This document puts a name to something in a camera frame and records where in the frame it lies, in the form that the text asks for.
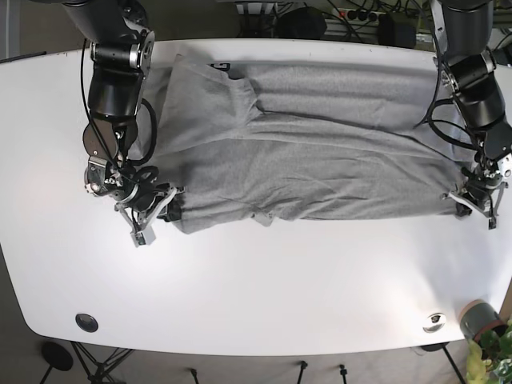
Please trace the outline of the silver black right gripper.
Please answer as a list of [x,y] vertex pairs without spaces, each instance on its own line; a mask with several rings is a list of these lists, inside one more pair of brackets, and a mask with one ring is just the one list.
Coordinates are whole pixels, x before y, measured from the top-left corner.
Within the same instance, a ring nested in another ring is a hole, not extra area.
[[155,239],[152,229],[157,220],[177,222],[182,219],[184,200],[181,189],[154,184],[159,174],[156,166],[136,170],[124,166],[116,170],[109,161],[90,158],[84,175],[85,188],[96,197],[111,197],[123,207],[132,209],[130,233],[136,247],[148,246]]

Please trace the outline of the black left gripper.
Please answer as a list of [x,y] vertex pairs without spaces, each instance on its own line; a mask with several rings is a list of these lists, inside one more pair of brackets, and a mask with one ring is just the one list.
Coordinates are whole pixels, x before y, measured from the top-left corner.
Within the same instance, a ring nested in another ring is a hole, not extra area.
[[486,160],[483,156],[474,156],[471,165],[464,169],[464,175],[466,176],[464,189],[469,200],[455,191],[444,194],[443,199],[455,202],[454,215],[457,219],[471,216],[478,207],[487,208],[488,230],[496,229],[498,209],[509,183],[502,176],[498,165]]

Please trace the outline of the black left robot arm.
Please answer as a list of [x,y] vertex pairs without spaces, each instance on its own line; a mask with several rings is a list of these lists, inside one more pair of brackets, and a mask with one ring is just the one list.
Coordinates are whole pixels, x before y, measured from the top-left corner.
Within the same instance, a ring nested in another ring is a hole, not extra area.
[[[511,126],[506,104],[495,77],[497,63],[488,47],[494,4],[492,1],[432,1],[428,19],[435,48],[436,86],[450,96],[434,97],[423,122],[443,141],[474,152],[471,168],[462,168],[465,183],[447,197],[454,200],[457,215],[477,211],[497,225],[498,207],[511,178]],[[433,117],[440,106],[457,108],[469,138],[462,142],[438,128]]]

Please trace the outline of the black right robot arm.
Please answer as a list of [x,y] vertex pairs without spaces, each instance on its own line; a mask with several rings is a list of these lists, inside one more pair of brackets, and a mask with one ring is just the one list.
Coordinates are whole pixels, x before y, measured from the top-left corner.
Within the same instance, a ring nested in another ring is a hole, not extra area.
[[153,242],[153,222],[179,212],[180,189],[159,184],[149,164],[158,138],[157,116],[142,96],[150,71],[154,32],[127,18],[117,1],[64,1],[68,16],[85,37],[81,56],[89,56],[93,74],[81,86],[88,123],[82,142],[89,158],[85,188],[110,197],[127,221],[136,246]]

